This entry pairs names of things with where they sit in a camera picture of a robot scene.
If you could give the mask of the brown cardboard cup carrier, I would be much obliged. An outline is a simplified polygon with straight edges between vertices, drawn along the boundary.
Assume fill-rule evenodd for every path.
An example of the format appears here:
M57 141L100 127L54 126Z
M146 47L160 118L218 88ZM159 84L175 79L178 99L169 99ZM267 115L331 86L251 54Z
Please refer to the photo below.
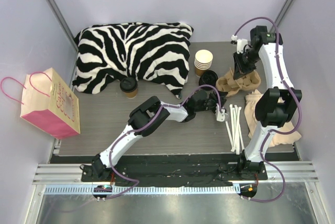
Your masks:
M257 71L245 75L244 77L233 79L233 70L229 71L216 81L216 89L221 92L226 92L226 97L237 94L240 90L242 91L253 91L257 89L261 84L261 78Z

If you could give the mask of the black plastic cup lid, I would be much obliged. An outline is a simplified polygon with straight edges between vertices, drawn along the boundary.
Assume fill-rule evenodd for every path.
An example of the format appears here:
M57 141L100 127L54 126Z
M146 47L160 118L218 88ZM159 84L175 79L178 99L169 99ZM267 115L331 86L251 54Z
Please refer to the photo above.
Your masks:
M125 93L131 93L138 88L138 82L134 77L125 77L120 81L120 89Z

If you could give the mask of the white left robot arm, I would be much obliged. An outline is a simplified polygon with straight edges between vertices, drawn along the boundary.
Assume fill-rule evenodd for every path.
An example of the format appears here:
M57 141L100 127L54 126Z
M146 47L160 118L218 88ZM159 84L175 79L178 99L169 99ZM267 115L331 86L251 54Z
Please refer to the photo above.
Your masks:
M197 112L211 111L218 122L226 116L224 104L227 92L216 90L208 94L200 86L185 101L178 105L165 103L152 96L129 114L129 120L123 132L112 144L94 156L91 162L92 174L101 182L111 177L111 168L115 167L125 152L141 138L154 133L166 120L189 122Z

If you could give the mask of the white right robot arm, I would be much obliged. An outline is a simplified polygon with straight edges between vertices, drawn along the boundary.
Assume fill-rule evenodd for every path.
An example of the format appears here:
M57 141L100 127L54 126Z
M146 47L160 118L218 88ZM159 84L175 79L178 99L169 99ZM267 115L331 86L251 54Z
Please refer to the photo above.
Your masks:
M232 36L232 42L237 45L233 54L233 78L246 76L256 69L258 61L262 61L267 90L255 106L255 132L238 158L236 172L244 180L262 173L271 140L295 112L301 111L299 102L302 99L301 90L294 88L287 74L281 34L268 32L266 26L256 26L250 31L250 39Z

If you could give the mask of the brown paper coffee cup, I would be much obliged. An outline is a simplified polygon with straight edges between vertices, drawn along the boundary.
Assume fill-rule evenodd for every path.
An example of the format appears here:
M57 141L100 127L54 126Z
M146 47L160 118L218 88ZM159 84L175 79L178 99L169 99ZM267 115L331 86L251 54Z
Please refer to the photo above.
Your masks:
M129 91L123 91L123 93L126 95L127 98L133 99L136 97L137 93L138 93L138 89L134 89L133 91L129 92Z

